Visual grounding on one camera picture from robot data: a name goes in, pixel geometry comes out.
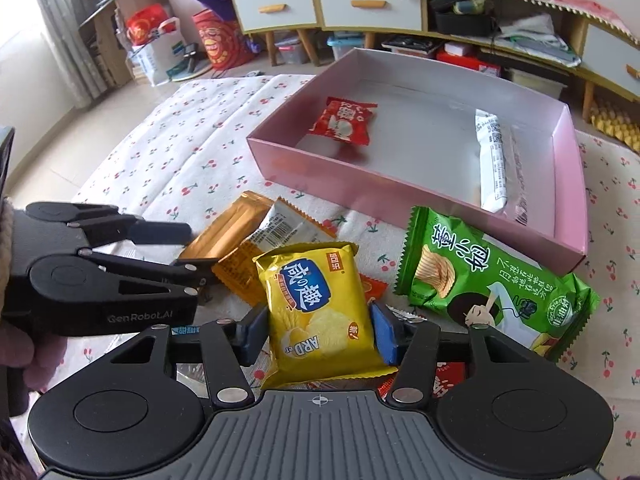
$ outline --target wooden drawer handle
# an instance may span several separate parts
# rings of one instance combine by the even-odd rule
[[[274,12],[282,12],[287,8],[287,4],[276,4],[259,7],[258,12],[261,14],[273,14]]]
[[[635,77],[636,79],[640,79],[640,71],[636,70],[635,68],[633,68],[631,65],[627,65],[626,66],[626,72],[631,76],[631,77]]]
[[[385,6],[385,0],[351,0],[351,7],[359,9],[382,9]]]

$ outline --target pink box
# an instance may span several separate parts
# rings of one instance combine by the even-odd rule
[[[328,96],[375,102],[369,146],[307,135]],[[479,202],[475,110],[511,125],[529,224]],[[568,107],[514,83],[429,59],[354,49],[248,137],[262,175],[401,228],[414,205],[457,216],[557,274],[584,258],[582,162]]]

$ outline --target white snack wrapper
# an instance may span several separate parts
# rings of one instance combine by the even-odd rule
[[[276,200],[248,240],[267,252],[291,244],[330,242],[332,238],[286,202]]]
[[[476,110],[481,207],[527,225],[527,197],[516,140],[508,124]]]

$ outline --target human hand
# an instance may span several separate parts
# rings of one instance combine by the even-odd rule
[[[34,344],[26,332],[0,322],[0,365],[23,368],[24,384],[31,390],[41,390],[49,383],[65,351],[66,337],[45,334]]]

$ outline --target curtain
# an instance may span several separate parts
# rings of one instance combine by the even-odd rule
[[[94,0],[37,0],[45,24],[45,37],[58,62],[77,108],[89,106],[107,90],[78,26],[95,10]]]

